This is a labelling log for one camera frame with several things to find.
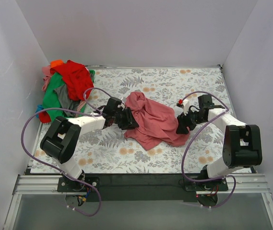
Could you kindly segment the pink t shirt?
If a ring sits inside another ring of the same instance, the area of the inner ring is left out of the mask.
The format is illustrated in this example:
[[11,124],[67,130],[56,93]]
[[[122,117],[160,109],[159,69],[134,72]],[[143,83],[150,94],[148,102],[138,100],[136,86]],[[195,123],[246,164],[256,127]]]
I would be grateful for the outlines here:
[[131,92],[125,105],[139,127],[127,130],[125,138],[136,140],[145,150],[151,150],[165,142],[173,147],[186,144],[188,134],[177,134],[178,120],[172,108],[145,97],[142,92]]

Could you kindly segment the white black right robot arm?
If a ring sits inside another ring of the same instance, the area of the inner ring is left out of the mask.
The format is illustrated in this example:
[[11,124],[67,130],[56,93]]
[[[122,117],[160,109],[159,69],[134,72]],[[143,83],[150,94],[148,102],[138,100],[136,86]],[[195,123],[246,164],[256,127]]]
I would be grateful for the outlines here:
[[261,133],[257,125],[248,125],[228,113],[225,103],[215,104],[214,95],[202,92],[198,97],[198,106],[190,105],[187,98],[180,99],[177,106],[183,112],[177,117],[177,134],[189,134],[198,124],[207,127],[215,125],[224,134],[222,157],[201,170],[198,178],[192,179],[184,172],[184,179],[200,183],[204,190],[211,190],[231,173],[262,162]]

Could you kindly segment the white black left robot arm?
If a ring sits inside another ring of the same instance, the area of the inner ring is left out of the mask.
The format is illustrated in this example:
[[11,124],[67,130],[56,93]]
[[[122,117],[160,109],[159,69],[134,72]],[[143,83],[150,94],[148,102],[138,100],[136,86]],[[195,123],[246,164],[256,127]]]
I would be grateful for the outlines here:
[[70,177],[68,186],[73,191],[79,192],[85,185],[85,173],[73,156],[79,137],[113,124],[122,130],[139,127],[131,109],[116,97],[110,97],[106,105],[97,108],[89,116],[69,119],[58,116],[44,135],[40,148]]

